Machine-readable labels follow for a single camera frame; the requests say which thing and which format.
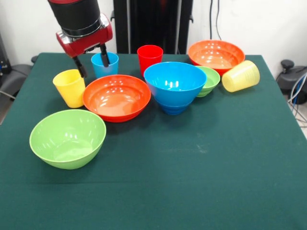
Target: cup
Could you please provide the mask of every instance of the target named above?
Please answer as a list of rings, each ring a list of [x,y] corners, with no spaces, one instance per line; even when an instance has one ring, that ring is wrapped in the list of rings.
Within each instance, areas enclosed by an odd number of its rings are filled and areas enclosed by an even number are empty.
[[[118,74],[118,55],[108,52],[107,56],[109,57],[110,64],[108,67],[104,67],[104,64],[101,59],[101,54],[95,54],[92,56],[92,65],[94,68],[96,78],[101,78],[108,75]]]
[[[257,66],[251,61],[243,61],[222,76],[222,84],[229,92],[239,91],[260,81]]]
[[[82,97],[85,83],[77,69],[70,69],[59,73],[52,82],[68,107],[79,108],[83,106]]]
[[[138,48],[141,74],[144,77],[145,70],[153,64],[162,61],[163,49],[159,46],[145,45]]]

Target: plastic bowl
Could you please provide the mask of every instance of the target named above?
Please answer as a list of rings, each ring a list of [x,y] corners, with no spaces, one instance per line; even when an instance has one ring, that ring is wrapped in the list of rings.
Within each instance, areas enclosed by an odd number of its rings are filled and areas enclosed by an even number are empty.
[[[221,77],[218,72],[216,72],[214,69],[205,67],[205,66],[197,66],[197,68],[200,68],[202,71],[204,71],[207,75],[207,82],[203,86],[201,92],[197,95],[197,97],[204,97],[208,95],[220,82]]]
[[[158,104],[167,114],[180,114],[206,83],[199,68],[181,62],[162,62],[150,66],[144,78]]]
[[[146,107],[151,93],[145,82],[128,75],[110,75],[89,84],[83,103],[91,112],[108,122],[125,122]]]
[[[41,120],[32,130],[30,147],[47,164],[77,169],[90,162],[106,137],[104,121],[86,110],[64,110]]]
[[[204,40],[191,45],[188,51],[191,62],[216,70],[220,76],[245,60],[244,52],[224,41]]]

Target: blue bowl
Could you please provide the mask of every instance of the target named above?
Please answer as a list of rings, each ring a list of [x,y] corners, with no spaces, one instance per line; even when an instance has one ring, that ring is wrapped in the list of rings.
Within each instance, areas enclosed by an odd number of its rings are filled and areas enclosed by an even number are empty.
[[[182,62],[152,65],[144,72],[144,78],[154,98],[166,113],[170,107],[185,110],[207,81],[207,76],[201,69]]]
[[[169,106],[169,105],[165,105],[162,104],[160,102],[157,101],[157,103],[159,104],[160,108],[169,115],[178,115],[180,113],[182,113],[183,111],[185,111],[187,109],[187,107],[190,105],[189,104],[185,104],[182,106]]]

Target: yellow cup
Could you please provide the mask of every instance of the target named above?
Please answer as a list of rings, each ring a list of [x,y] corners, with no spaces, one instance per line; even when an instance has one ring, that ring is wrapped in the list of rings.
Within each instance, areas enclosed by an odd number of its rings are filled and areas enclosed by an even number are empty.
[[[70,69],[59,73],[53,79],[53,84],[70,108],[83,106],[84,79],[77,69]]]
[[[257,85],[259,81],[259,70],[251,61],[243,61],[222,76],[222,84],[229,92]]]

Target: large green bowl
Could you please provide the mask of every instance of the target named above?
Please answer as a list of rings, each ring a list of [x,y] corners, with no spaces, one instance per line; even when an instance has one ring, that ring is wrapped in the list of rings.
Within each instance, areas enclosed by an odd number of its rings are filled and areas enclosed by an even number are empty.
[[[32,130],[30,147],[47,164],[77,169],[90,162],[106,137],[106,125],[96,114],[64,110],[41,120]]]

